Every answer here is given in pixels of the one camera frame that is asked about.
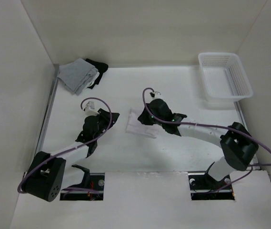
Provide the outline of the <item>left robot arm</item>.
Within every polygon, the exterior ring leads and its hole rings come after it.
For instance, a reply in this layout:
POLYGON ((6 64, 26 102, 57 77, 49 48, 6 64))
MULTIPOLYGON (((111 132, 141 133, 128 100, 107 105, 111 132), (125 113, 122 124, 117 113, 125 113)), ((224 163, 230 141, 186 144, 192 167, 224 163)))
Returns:
POLYGON ((90 170, 78 165, 96 150, 98 138, 113 127, 120 114, 99 109, 84 119, 82 131, 71 146, 46 153, 39 151, 21 184, 20 193, 28 193, 52 202, 62 190, 98 193, 90 181, 90 170))

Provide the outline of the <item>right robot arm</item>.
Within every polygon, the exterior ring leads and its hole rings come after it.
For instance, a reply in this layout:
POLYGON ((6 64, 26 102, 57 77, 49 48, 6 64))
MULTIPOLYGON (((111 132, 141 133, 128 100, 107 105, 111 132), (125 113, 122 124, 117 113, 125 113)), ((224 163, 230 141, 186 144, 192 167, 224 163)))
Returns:
POLYGON ((201 127, 187 115, 173 113, 162 99, 154 99, 146 106, 138 117, 141 124, 159 125, 169 134, 196 138, 222 149, 223 156, 208 167, 202 178, 208 188, 216 188, 234 171, 245 171, 259 148, 257 143, 234 131, 201 127), (182 121, 194 124, 181 125, 182 121))

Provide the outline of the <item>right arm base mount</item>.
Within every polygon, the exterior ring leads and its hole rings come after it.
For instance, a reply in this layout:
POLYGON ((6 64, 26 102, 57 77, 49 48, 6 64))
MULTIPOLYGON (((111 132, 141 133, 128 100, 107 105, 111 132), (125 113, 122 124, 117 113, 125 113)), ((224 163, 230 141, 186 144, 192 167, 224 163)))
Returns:
POLYGON ((188 174, 191 199, 192 200, 235 200, 230 176, 225 176, 221 181, 214 181, 207 178, 204 173, 188 174))

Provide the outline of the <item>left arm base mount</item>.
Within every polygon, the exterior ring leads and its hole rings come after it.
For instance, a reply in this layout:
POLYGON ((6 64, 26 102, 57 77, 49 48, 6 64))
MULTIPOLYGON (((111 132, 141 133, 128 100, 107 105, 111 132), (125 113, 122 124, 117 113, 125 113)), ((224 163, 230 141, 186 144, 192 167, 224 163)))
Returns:
POLYGON ((105 174, 72 165, 63 176, 61 201, 103 201, 105 174))

